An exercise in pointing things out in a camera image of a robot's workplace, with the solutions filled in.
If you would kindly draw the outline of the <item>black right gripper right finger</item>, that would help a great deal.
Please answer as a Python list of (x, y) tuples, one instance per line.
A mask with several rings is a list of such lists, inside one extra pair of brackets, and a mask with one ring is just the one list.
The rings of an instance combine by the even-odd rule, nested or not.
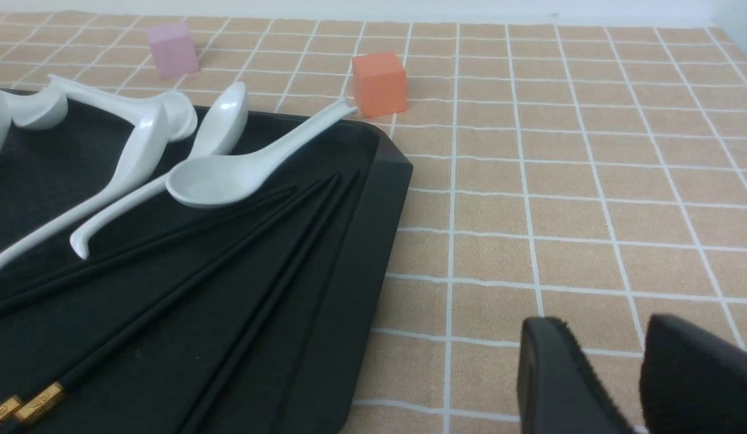
[(747, 351), (673, 314), (654, 314), (640, 401), (651, 433), (747, 433)]

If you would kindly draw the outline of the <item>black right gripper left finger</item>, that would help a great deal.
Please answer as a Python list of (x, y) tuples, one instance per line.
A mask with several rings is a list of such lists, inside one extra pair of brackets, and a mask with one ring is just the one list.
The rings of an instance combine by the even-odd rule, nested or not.
[(522, 433), (633, 433), (566, 322), (526, 318), (517, 404)]

